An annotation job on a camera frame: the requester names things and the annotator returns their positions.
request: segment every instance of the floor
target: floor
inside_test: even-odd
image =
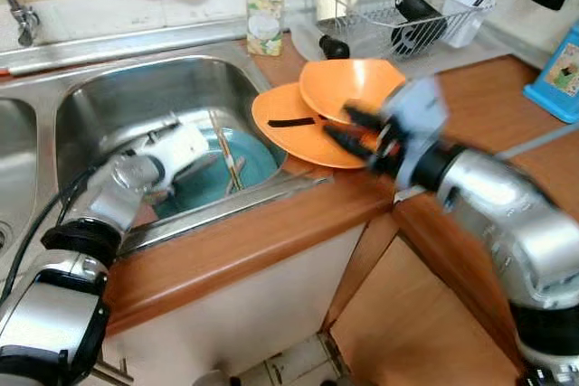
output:
[[[319,386],[340,376],[330,343],[316,334],[239,375],[242,386]]]

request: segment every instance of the stack of plates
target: stack of plates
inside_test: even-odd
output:
[[[252,106],[257,126],[288,153],[317,165],[357,169],[365,162],[326,135],[334,123],[353,128],[346,103],[376,113],[405,82],[390,62],[378,59],[309,62],[291,83],[259,95]]]

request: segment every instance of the soap bottle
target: soap bottle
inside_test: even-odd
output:
[[[284,0],[247,0],[247,50],[280,56]]]

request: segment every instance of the stainless steel sink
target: stainless steel sink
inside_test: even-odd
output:
[[[251,116],[253,99],[269,87],[234,42],[46,74],[0,87],[4,133],[0,186],[3,198],[13,198],[0,199],[0,231],[4,223],[11,233],[7,242],[21,238],[30,217],[59,187],[99,157],[148,132],[175,122],[211,128],[208,110],[218,127],[258,139],[281,166],[285,153],[260,133]],[[120,253],[128,255],[319,181],[304,175],[279,169],[259,185],[135,228]]]
[[[0,247],[22,232],[36,188],[36,116],[27,103],[0,99]]]

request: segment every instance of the wooden countertop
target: wooden countertop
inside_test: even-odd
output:
[[[297,80],[305,63],[288,38],[281,57],[256,57],[255,61],[273,86]],[[444,72],[441,84],[451,113],[445,133],[498,152],[561,127],[562,123],[521,94],[536,75],[509,56]],[[573,159],[568,152],[572,146],[573,141],[557,148],[554,155],[562,158],[562,164],[554,166],[569,180],[567,185],[573,181],[573,163],[579,163],[574,161],[579,157]],[[549,168],[536,153],[516,161],[536,174],[539,182],[550,183]],[[290,162],[300,165],[296,159]],[[562,165],[568,173],[563,174]],[[547,190],[574,214],[579,212],[573,211],[579,205],[572,204],[573,195],[563,179]],[[190,303],[386,212],[392,207],[392,194],[391,183],[380,183],[369,174],[337,172],[332,184],[262,205],[123,259],[111,271],[106,294],[112,307],[108,332],[122,332]],[[399,204],[394,215],[412,238],[413,248],[516,360],[508,306],[479,243],[441,216],[427,195]],[[479,296],[470,297],[473,292]]]

